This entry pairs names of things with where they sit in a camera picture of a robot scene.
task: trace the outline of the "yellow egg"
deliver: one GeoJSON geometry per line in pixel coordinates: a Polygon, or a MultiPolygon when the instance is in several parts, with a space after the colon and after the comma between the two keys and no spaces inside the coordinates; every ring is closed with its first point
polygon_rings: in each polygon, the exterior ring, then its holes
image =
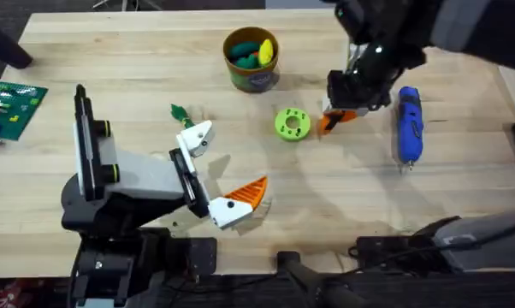
{"type": "Polygon", "coordinates": [[[273,60],[273,43],[271,43],[270,39],[265,39],[263,44],[259,47],[259,55],[257,59],[259,60],[259,65],[265,66],[273,60]]]}

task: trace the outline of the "gray floor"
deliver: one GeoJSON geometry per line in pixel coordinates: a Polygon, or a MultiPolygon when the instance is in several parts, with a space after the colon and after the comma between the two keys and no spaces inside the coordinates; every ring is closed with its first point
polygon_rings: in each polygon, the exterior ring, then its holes
{"type": "Polygon", "coordinates": [[[323,9],[334,5],[320,0],[265,0],[265,7],[267,9],[323,9]]]}

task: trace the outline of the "black cable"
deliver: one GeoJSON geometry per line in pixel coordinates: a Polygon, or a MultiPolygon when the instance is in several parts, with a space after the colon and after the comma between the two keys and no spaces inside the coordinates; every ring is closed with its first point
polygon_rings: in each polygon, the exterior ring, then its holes
{"type": "Polygon", "coordinates": [[[329,280],[334,279],[335,280],[335,279],[340,279],[340,278],[343,278],[343,277],[347,277],[347,276],[350,276],[352,274],[356,274],[359,271],[375,268],[375,267],[380,266],[381,264],[384,264],[384,263],[386,263],[388,261],[392,261],[392,260],[395,260],[397,258],[402,258],[402,257],[405,257],[407,255],[411,255],[413,253],[419,253],[419,252],[442,252],[442,251],[448,251],[448,250],[459,250],[459,251],[469,250],[469,249],[475,248],[477,246],[485,245],[485,244],[488,244],[490,242],[493,242],[493,241],[496,241],[496,240],[500,240],[500,239],[502,239],[504,237],[507,237],[507,236],[510,236],[510,235],[513,235],[513,234],[515,234],[515,224],[513,226],[509,227],[509,228],[501,230],[500,232],[498,232],[496,234],[491,234],[489,236],[484,237],[483,239],[475,240],[475,241],[472,241],[472,242],[456,243],[456,244],[449,244],[449,245],[444,245],[444,246],[431,246],[431,247],[424,247],[424,248],[413,249],[413,250],[410,250],[410,251],[407,251],[407,252],[395,253],[395,254],[390,255],[390,256],[384,258],[383,260],[380,260],[380,261],[375,262],[373,264],[366,264],[364,266],[359,266],[356,269],[349,270],[349,271],[347,271],[345,273],[333,275],[333,276],[331,276],[331,277],[329,277],[327,279],[329,279],[329,280]]]}
{"type": "Polygon", "coordinates": [[[269,280],[273,280],[275,278],[276,278],[276,274],[268,275],[266,277],[257,278],[257,279],[254,279],[252,281],[246,281],[246,282],[239,283],[238,285],[236,285],[234,287],[225,288],[225,289],[211,289],[211,290],[204,290],[204,291],[199,291],[199,290],[194,290],[194,289],[193,290],[184,290],[181,287],[172,287],[172,286],[170,286],[168,284],[166,284],[165,286],[167,288],[171,289],[171,290],[176,291],[176,292],[191,293],[191,294],[231,293],[234,290],[240,289],[241,287],[247,287],[247,286],[255,285],[255,284],[258,284],[258,283],[262,283],[262,282],[266,282],[266,281],[269,281],[269,280]]]}

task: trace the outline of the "container of colored objects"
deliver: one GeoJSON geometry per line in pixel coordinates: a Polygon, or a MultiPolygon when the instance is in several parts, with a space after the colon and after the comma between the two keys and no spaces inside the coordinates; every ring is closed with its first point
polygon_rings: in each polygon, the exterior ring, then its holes
{"type": "Polygon", "coordinates": [[[223,58],[231,81],[244,92],[266,92],[275,85],[279,78],[275,72],[279,52],[275,36],[260,27],[244,27],[235,30],[223,42],[223,58]],[[263,55],[260,59],[261,49],[267,47],[271,54],[266,57],[263,55]]]}

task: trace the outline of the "orange 3d printed part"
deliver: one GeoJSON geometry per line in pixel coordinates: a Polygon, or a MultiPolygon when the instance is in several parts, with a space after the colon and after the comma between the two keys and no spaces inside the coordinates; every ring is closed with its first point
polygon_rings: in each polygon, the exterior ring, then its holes
{"type": "Polygon", "coordinates": [[[231,198],[240,202],[246,202],[252,205],[255,210],[261,203],[261,199],[265,194],[267,188],[267,176],[260,178],[257,181],[253,181],[250,184],[244,185],[243,187],[232,191],[225,195],[225,198],[231,198]]]}

